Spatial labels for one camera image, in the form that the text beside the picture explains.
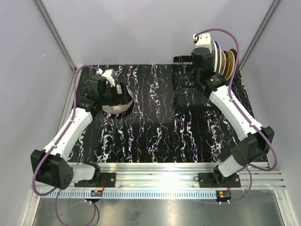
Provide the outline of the amber patterned glass plate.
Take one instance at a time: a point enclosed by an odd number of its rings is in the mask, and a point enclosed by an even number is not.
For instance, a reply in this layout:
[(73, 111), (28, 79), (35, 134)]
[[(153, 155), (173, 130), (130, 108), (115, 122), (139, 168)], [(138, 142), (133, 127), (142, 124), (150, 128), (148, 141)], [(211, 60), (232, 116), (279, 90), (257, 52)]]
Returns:
[(235, 54), (232, 49), (224, 51), (224, 54), (225, 54), (226, 61), (225, 61), (225, 70), (223, 76), (228, 81), (234, 72)]

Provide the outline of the white watermelon pattern plate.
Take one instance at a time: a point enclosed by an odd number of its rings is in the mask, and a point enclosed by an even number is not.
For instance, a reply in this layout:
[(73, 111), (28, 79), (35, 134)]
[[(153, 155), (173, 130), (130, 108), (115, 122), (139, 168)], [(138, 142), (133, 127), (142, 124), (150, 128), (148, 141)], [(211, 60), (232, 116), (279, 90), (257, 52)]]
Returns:
[(211, 41), (211, 46), (212, 46), (214, 72), (217, 72), (217, 66), (218, 66), (217, 46), (214, 41)]

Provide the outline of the dark green rimmed plate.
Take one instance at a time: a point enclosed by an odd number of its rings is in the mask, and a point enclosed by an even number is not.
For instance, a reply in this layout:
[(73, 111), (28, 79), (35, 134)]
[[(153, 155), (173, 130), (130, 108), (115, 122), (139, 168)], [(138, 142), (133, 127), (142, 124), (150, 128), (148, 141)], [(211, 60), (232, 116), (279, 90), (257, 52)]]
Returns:
[(216, 41), (216, 47), (217, 47), (217, 55), (218, 55), (218, 60), (219, 60), (219, 70), (218, 73), (221, 74), (222, 73), (222, 51), (221, 51), (221, 47), (220, 44)]

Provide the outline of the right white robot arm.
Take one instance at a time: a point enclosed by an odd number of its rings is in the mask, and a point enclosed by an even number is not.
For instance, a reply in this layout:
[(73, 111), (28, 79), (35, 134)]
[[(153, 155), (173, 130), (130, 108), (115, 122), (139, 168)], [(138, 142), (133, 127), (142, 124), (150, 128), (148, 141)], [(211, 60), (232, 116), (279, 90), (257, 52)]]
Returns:
[(263, 127), (254, 119), (232, 93), (230, 84), (214, 72), (213, 55), (208, 48), (195, 48), (192, 64), (192, 78), (197, 89), (221, 110), (240, 141), (232, 148), (231, 155), (214, 168), (213, 182), (218, 187), (224, 187), (240, 169), (272, 149), (275, 133), (271, 127)]

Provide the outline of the red floral plate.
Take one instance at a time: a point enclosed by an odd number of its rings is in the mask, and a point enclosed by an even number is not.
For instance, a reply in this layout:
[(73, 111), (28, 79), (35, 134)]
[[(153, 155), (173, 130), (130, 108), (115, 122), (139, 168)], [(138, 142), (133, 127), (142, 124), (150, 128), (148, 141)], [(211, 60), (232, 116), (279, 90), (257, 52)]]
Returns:
[[(233, 55), (234, 55), (234, 65), (235, 65), (235, 63), (236, 63), (236, 60), (237, 60), (237, 51), (234, 49), (234, 48), (232, 48), (232, 49), (230, 49), (230, 51), (233, 53)], [(236, 67), (236, 69), (235, 69), (235, 75), (237, 75), (237, 71), (238, 71), (238, 65), (237, 65), (237, 67)]]

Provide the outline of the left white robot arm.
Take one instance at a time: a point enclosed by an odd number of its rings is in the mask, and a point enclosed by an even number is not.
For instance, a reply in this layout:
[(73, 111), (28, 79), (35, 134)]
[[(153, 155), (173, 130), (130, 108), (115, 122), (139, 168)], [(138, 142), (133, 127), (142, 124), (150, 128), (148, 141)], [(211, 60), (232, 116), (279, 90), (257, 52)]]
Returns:
[(86, 182), (91, 187), (100, 184), (101, 171), (96, 163), (71, 164), (68, 158), (80, 135), (98, 113), (119, 115), (131, 107), (132, 91), (123, 82), (115, 80), (114, 74), (109, 69), (91, 77), (86, 93), (77, 99), (68, 120), (54, 139), (43, 150), (32, 152), (34, 183), (61, 190), (75, 182)]

